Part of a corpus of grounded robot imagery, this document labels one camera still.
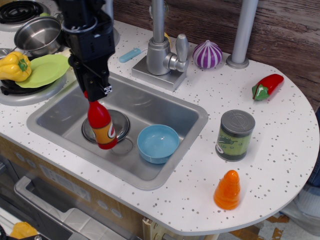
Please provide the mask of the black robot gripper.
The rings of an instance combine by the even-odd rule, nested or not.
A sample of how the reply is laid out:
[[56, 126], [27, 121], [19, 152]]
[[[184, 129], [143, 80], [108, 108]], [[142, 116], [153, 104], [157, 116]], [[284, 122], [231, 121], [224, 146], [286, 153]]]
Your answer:
[[115, 53], [113, 20], [106, 0], [57, 0], [62, 29], [73, 54], [73, 71], [90, 102], [112, 91], [108, 60]]

